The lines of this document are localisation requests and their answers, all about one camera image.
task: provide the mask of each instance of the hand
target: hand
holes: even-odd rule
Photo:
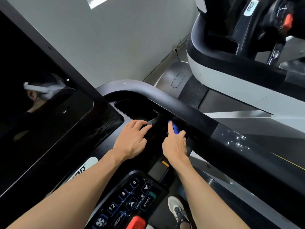
[[[120,135],[116,139],[113,150],[120,151],[124,159],[131,159],[143,151],[147,140],[143,138],[152,125],[146,125],[146,121],[132,120],[122,129]]]
[[[168,137],[164,139],[162,144],[163,154],[170,164],[176,169],[179,162],[188,159],[186,156],[186,138],[185,131],[175,134],[173,123],[168,123]]]

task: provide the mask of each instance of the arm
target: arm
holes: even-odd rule
[[[186,156],[185,131],[176,135],[172,122],[162,147],[165,157],[183,184],[198,229],[249,229],[244,221],[217,195],[192,167]]]
[[[46,197],[7,229],[83,229],[110,178],[126,159],[143,151],[146,121],[132,120],[117,138],[112,150],[95,165]]]

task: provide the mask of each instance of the forearm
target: forearm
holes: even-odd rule
[[[124,158],[110,150],[94,166],[46,197],[8,229],[83,229],[110,178]]]
[[[188,158],[179,162],[175,169],[198,229],[249,229],[196,172]]]

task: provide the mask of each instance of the light blue label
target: light blue label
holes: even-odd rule
[[[257,7],[258,0],[252,0],[249,5],[246,8],[246,11],[244,12],[244,15],[249,17],[253,14],[255,8]]]

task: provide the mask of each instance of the leg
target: leg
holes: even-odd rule
[[[178,223],[177,228],[192,229],[189,219],[187,218],[184,207],[180,202],[180,200],[174,196],[170,196],[168,197],[167,203],[168,203],[168,207],[170,208],[170,211],[173,213],[173,215],[177,220]]]

